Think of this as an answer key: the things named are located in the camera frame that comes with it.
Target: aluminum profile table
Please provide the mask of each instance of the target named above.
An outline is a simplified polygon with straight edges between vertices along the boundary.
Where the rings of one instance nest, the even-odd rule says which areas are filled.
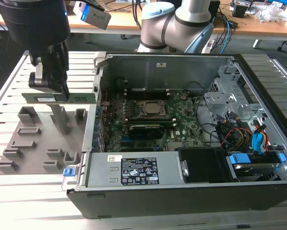
[[[71,92],[92,91],[94,56],[94,52],[70,52],[68,86]],[[26,104],[21,93],[34,92],[28,88],[28,77],[32,68],[29,56],[24,54],[0,91],[0,157],[19,122],[17,113]],[[89,105],[64,106],[67,111],[74,111],[76,108],[88,109]],[[34,108],[37,112],[50,111],[50,107],[43,104],[34,105]],[[77,230],[227,230],[251,227],[251,229],[287,230],[287,201],[267,211],[85,219],[61,190],[61,182],[60,174],[0,175],[0,229],[21,226],[22,230],[32,227]]]

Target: blue tab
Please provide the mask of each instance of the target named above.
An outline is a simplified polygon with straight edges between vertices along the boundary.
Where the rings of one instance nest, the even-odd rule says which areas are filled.
[[[263,143],[263,134],[262,133],[253,134],[252,141],[251,141],[252,149],[254,151],[257,151],[259,155],[262,154],[261,152],[262,143]]]
[[[284,153],[279,153],[279,154],[278,154],[278,158],[280,159],[281,162],[287,161],[287,158],[286,158],[286,156],[284,155]]]
[[[232,164],[249,164],[251,163],[247,153],[233,153],[229,156]]]
[[[63,176],[75,176],[75,169],[67,168],[63,170]]]

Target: power supply label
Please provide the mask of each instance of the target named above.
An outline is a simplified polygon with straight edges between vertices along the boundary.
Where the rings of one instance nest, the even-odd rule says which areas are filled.
[[[121,184],[159,184],[156,158],[122,158]]]

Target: table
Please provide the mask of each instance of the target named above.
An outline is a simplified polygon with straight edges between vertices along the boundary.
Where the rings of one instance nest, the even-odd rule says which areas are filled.
[[[94,52],[69,52],[67,84],[71,92],[91,92],[95,74]],[[22,92],[33,66],[24,54],[0,91],[0,157],[17,127],[17,113],[26,105]],[[33,104],[37,112],[50,111],[44,104]],[[64,105],[66,111],[86,108],[85,104]],[[287,229],[287,201],[268,211],[239,211],[170,216],[85,219],[61,190],[61,174],[0,175],[0,226],[21,225],[21,229]]]
[[[256,20],[254,15],[245,16],[245,18],[233,18],[232,12],[227,10],[228,6],[225,7],[226,4],[230,3],[231,0],[221,0],[220,8],[222,12],[229,18],[237,22],[238,28],[234,32],[235,38],[241,39],[258,39],[258,40],[287,40],[287,26],[285,26],[286,22],[266,22],[261,23]],[[125,6],[124,3],[111,3],[111,8],[120,8]],[[133,19],[133,15],[131,12],[111,12],[112,15],[111,20],[108,24],[107,30],[101,30],[91,25],[88,25],[82,22],[75,15],[68,16],[70,28],[72,33],[91,33],[91,34],[126,34],[126,35],[139,35],[140,31],[136,27],[136,24]],[[141,21],[141,12],[138,10],[138,20]],[[0,15],[0,24],[4,26],[6,29],[4,20]],[[220,20],[217,20],[215,23],[215,28],[213,33],[215,35],[223,32],[223,24]]]

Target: cables on desk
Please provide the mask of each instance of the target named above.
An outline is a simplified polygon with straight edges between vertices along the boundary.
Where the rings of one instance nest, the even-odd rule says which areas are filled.
[[[221,15],[221,17],[217,17],[219,19],[221,19],[221,22],[223,23],[224,25],[224,31],[222,32],[222,34],[217,38],[216,42],[215,42],[215,45],[212,47],[211,51],[214,50],[214,53],[216,52],[216,49],[221,46],[221,45],[224,45],[221,53],[224,52],[224,50],[226,49],[228,43],[231,41],[232,39],[232,35],[235,31],[235,28],[232,28],[228,22],[228,19],[227,17],[222,13],[220,7],[218,8],[219,9],[219,14]]]

